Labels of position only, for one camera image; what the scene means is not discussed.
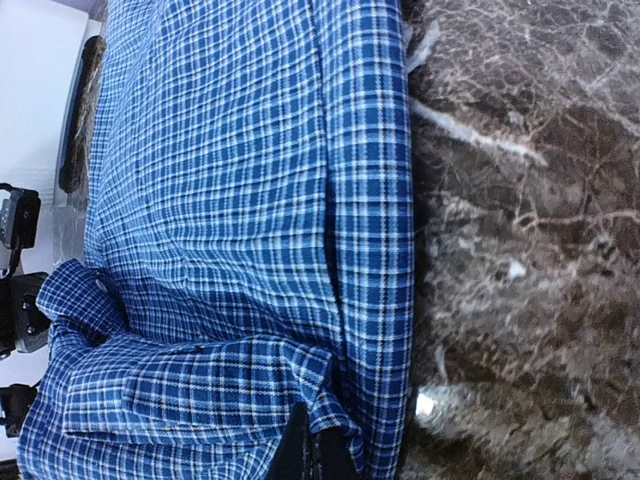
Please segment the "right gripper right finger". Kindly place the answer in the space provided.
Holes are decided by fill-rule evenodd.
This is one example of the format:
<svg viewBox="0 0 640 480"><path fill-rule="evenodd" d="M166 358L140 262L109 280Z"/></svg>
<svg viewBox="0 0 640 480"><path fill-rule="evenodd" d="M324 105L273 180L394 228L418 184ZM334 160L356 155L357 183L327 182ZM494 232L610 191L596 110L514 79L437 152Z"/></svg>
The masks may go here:
<svg viewBox="0 0 640 480"><path fill-rule="evenodd" d="M358 480L359 475L348 449L348 442L338 428L313 435L312 478L315 480Z"/></svg>

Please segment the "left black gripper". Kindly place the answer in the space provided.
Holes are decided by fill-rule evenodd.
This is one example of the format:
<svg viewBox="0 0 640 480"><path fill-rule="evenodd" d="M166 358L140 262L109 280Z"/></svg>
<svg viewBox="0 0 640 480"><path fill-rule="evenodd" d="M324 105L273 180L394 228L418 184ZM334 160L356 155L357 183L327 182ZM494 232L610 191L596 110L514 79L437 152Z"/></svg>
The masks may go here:
<svg viewBox="0 0 640 480"><path fill-rule="evenodd" d="M1 353L30 354L48 343L50 320L38 309L37 296L46 272L12 276L1 281ZM20 435L36 399L36 386L12 384L1 388L1 426L8 438Z"/></svg>

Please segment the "blue checked long sleeve shirt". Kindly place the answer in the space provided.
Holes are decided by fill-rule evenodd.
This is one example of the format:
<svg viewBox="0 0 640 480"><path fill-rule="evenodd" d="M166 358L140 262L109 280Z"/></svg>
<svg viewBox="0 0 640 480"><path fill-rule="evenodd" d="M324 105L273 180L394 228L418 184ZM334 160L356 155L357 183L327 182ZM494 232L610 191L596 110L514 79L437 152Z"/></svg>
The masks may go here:
<svg viewBox="0 0 640 480"><path fill-rule="evenodd" d="M113 1L84 257L44 282L26 479L263 479L293 408L362 479L413 335L397 1Z"/></svg>

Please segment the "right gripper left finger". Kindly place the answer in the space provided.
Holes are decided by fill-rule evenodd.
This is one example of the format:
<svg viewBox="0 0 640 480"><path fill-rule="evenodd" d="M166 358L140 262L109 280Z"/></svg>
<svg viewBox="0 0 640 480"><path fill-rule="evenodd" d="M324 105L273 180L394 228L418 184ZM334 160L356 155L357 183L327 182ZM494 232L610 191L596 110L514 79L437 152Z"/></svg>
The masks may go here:
<svg viewBox="0 0 640 480"><path fill-rule="evenodd" d="M267 480L311 478L311 439L305 403L296 403L266 475Z"/></svg>

